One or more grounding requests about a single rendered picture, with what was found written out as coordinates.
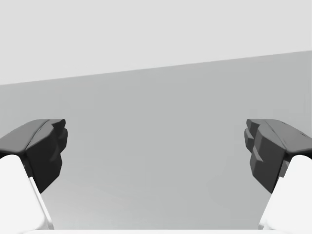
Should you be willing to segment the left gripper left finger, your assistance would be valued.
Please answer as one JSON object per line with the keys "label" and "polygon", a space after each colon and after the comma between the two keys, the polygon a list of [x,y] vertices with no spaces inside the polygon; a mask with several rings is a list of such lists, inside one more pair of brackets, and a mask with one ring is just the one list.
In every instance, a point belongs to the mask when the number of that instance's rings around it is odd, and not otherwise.
{"label": "left gripper left finger", "polygon": [[58,178],[64,119],[32,120],[0,137],[0,230],[52,230],[41,194]]}

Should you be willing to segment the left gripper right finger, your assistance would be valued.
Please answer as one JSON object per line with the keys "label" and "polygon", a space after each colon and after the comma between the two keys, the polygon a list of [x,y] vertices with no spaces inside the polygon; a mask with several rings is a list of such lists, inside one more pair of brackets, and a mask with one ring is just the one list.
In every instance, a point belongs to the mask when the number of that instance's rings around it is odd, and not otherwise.
{"label": "left gripper right finger", "polygon": [[312,137],[276,119],[248,119],[253,177],[271,194],[261,230],[312,230]]}

